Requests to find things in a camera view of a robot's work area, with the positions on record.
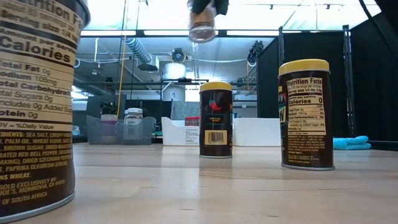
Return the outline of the small clear glass spice jar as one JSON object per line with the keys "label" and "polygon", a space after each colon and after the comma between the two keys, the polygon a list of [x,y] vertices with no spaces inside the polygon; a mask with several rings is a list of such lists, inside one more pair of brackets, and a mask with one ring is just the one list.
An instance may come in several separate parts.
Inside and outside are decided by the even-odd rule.
{"label": "small clear glass spice jar", "polygon": [[215,38],[215,12],[211,4],[198,14],[190,10],[188,36],[192,42],[203,44]]}

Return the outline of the white lid spice jar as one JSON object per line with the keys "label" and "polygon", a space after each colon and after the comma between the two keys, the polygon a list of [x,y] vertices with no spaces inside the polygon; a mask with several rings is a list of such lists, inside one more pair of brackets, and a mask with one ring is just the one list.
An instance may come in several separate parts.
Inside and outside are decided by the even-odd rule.
{"label": "white lid spice jar", "polygon": [[124,117],[124,139],[140,140],[143,133],[143,110],[128,108]]}

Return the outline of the white lid jar purple label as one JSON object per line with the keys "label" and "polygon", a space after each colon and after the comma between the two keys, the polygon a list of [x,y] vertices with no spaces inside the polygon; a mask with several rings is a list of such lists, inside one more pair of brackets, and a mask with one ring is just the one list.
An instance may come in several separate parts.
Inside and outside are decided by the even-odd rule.
{"label": "white lid jar purple label", "polygon": [[118,117],[115,114],[101,115],[101,142],[113,144],[116,142],[116,128]]}

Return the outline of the black ceiling-mounted device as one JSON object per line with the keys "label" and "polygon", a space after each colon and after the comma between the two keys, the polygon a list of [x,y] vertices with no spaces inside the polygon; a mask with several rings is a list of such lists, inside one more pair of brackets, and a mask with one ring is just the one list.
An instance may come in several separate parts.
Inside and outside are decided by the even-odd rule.
{"label": "black ceiling-mounted device", "polygon": [[263,42],[261,40],[256,40],[252,47],[249,49],[247,61],[248,64],[254,66],[257,63],[257,58],[264,49]]}
{"label": "black ceiling-mounted device", "polygon": [[184,63],[187,56],[182,48],[174,48],[172,51],[172,61],[173,63]]}

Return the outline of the white cylindrical tank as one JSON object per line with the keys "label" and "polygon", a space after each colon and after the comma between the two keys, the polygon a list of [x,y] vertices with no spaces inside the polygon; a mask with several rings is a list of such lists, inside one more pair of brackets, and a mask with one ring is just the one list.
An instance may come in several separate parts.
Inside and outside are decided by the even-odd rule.
{"label": "white cylindrical tank", "polygon": [[187,68],[182,63],[166,63],[163,79],[179,79],[186,77]]}

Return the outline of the yellow lid black spice tin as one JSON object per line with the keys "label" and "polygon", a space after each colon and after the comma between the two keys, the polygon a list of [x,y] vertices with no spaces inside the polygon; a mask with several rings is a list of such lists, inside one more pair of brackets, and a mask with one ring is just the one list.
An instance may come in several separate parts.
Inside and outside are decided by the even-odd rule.
{"label": "yellow lid black spice tin", "polygon": [[0,0],[0,224],[75,196],[72,86],[87,0]]}
{"label": "yellow lid black spice tin", "polygon": [[334,170],[329,63],[310,58],[281,65],[278,106],[281,165]]}
{"label": "yellow lid black spice tin", "polygon": [[226,82],[208,82],[200,86],[200,156],[233,156],[233,88]]}

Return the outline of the plain white plastic bin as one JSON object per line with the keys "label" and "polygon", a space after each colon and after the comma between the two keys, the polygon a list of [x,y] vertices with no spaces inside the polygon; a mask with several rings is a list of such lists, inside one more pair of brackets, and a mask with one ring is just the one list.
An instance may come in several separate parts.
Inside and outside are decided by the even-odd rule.
{"label": "plain white plastic bin", "polygon": [[198,126],[186,126],[184,120],[161,118],[162,139],[165,146],[198,146],[200,130]]}

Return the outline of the smoky grey translucent bin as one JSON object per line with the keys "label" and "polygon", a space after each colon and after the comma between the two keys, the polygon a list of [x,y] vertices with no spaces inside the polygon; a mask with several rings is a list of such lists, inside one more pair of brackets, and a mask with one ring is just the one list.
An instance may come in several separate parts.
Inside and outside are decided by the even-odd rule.
{"label": "smoky grey translucent bin", "polygon": [[89,144],[151,145],[156,119],[148,116],[138,124],[125,124],[123,119],[107,122],[87,115],[86,124]]}

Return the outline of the black curtain partition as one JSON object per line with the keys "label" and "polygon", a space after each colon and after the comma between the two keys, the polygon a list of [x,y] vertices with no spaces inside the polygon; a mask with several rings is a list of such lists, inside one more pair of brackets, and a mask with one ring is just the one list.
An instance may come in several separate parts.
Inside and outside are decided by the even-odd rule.
{"label": "black curtain partition", "polygon": [[[350,30],[355,134],[398,141],[398,25],[383,13]],[[343,32],[284,34],[286,62],[320,58],[330,64],[333,130],[349,135]]]}

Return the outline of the blue folded cloth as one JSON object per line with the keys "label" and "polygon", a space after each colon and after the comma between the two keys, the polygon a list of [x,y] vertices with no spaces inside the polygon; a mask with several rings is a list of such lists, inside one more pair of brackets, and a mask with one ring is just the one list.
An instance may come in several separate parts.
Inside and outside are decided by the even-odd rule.
{"label": "blue folded cloth", "polygon": [[371,148],[371,144],[368,143],[369,138],[367,136],[358,136],[355,138],[334,138],[333,149],[341,151],[353,151],[353,150],[368,150]]}

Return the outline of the silver flexible duct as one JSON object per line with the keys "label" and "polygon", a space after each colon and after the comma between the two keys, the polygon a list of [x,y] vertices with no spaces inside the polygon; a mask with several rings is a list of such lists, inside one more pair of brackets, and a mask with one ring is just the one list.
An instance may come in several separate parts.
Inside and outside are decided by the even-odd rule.
{"label": "silver flexible duct", "polygon": [[150,63],[152,57],[138,38],[127,38],[124,45],[134,54],[141,63]]}

